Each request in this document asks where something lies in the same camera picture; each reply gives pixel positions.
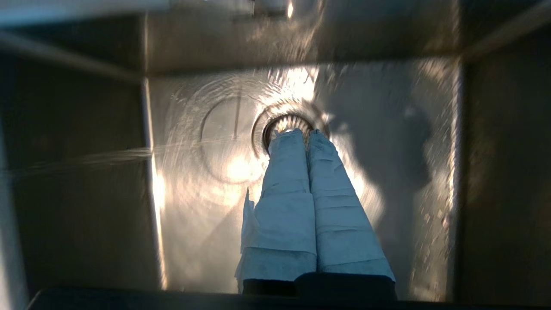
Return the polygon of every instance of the metal surface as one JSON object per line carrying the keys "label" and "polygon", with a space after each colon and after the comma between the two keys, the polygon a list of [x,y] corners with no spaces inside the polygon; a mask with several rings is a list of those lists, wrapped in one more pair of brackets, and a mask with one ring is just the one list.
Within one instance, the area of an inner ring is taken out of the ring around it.
{"label": "metal surface", "polygon": [[267,165],[254,127],[316,109],[393,267],[400,298],[453,282],[461,68],[452,58],[151,79],[153,194],[166,287],[236,292],[243,199]]}
{"label": "metal surface", "polygon": [[5,31],[129,71],[143,69],[139,16],[30,25]]}
{"label": "metal surface", "polygon": [[0,51],[11,51],[45,62],[91,72],[123,82],[139,84],[142,80],[137,72],[131,72],[109,63],[79,55],[24,36],[0,31]]}
{"label": "metal surface", "polygon": [[488,36],[541,0],[461,0],[461,48]]}
{"label": "metal surface", "polygon": [[0,26],[21,26],[163,10],[168,9],[170,4],[171,0],[2,0]]}
{"label": "metal surface", "polygon": [[292,16],[244,19],[210,11],[150,13],[148,71],[251,68],[450,54],[459,0],[291,1]]}
{"label": "metal surface", "polygon": [[0,67],[1,176],[29,295],[159,289],[139,85],[5,54]]}
{"label": "metal surface", "polygon": [[551,1],[543,0],[511,18],[463,52],[465,61],[473,61],[551,23]]}
{"label": "metal surface", "polygon": [[458,298],[549,307],[551,26],[467,68]]}
{"label": "metal surface", "polygon": [[17,219],[12,199],[11,181],[4,173],[8,169],[0,119],[0,308],[23,310],[29,302]]}

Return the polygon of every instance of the sink drain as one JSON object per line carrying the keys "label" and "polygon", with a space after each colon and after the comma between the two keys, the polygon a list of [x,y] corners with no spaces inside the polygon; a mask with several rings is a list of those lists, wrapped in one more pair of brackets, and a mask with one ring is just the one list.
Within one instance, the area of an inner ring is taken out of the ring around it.
{"label": "sink drain", "polygon": [[300,129],[307,142],[310,132],[321,130],[329,136],[321,112],[315,106],[300,101],[286,100],[268,106],[257,118],[252,129],[252,148],[260,159],[268,159],[268,146],[278,132]]}
{"label": "sink drain", "polygon": [[282,115],[274,119],[264,128],[262,141],[264,143],[264,148],[268,149],[270,142],[275,139],[276,130],[279,133],[284,133],[293,131],[295,129],[300,129],[300,131],[302,131],[304,142],[306,143],[308,136],[310,135],[310,132],[314,130],[314,127],[312,126],[312,124],[310,124],[307,120],[299,115],[288,114]]}

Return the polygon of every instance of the drain strainer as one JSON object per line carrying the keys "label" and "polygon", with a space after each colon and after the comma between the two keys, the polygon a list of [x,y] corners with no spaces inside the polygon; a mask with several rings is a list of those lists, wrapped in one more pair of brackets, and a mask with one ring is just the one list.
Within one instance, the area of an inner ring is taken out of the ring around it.
{"label": "drain strainer", "polygon": [[268,146],[278,132],[289,132],[300,129],[308,139],[314,129],[321,130],[329,137],[327,126],[322,120],[321,112],[315,106],[300,101],[286,100],[270,105],[260,114],[252,129],[252,147],[255,155],[261,159],[268,158]]}
{"label": "drain strainer", "polygon": [[300,129],[300,131],[302,131],[304,143],[307,143],[308,136],[310,135],[310,132],[314,130],[314,127],[299,115],[288,114],[274,119],[264,128],[262,140],[264,143],[264,148],[268,149],[270,142],[276,137],[276,131],[279,133],[284,133],[295,129]]}

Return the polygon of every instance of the rolled paper towel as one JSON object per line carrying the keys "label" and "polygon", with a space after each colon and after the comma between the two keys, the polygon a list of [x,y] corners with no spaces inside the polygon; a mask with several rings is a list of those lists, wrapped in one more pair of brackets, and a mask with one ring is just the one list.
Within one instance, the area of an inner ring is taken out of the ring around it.
{"label": "rolled paper towel", "polygon": [[241,260],[235,277],[294,281],[316,271],[314,198],[300,130],[277,135],[256,207],[245,197]]}
{"label": "rolled paper towel", "polygon": [[395,281],[337,149],[319,131],[312,132],[309,145],[317,271],[383,275]]}

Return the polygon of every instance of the sink bottom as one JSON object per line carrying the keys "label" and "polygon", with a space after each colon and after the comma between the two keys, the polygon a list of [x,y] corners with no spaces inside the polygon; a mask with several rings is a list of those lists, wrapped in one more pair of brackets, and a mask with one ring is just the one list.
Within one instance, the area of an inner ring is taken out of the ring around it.
{"label": "sink bottom", "polygon": [[398,297],[443,301],[456,235],[455,58],[272,67],[145,82],[164,288],[236,292],[245,192],[263,130],[300,115],[336,145],[395,272]]}

